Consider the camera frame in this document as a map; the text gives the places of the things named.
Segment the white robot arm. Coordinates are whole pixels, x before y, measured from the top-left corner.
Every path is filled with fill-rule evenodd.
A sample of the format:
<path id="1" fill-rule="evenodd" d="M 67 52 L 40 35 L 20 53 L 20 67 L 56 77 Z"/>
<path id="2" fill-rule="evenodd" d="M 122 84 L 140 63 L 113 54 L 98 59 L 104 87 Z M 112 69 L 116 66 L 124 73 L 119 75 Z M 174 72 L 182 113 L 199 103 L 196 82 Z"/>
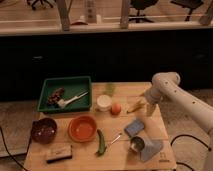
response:
<path id="1" fill-rule="evenodd" d="M 211 151 L 207 153 L 202 171 L 213 171 L 213 107 L 180 88 L 179 84 L 178 73 L 157 73 L 152 77 L 152 86 L 144 93 L 145 98 L 148 103 L 157 104 L 165 95 L 189 113 L 210 137 Z"/>

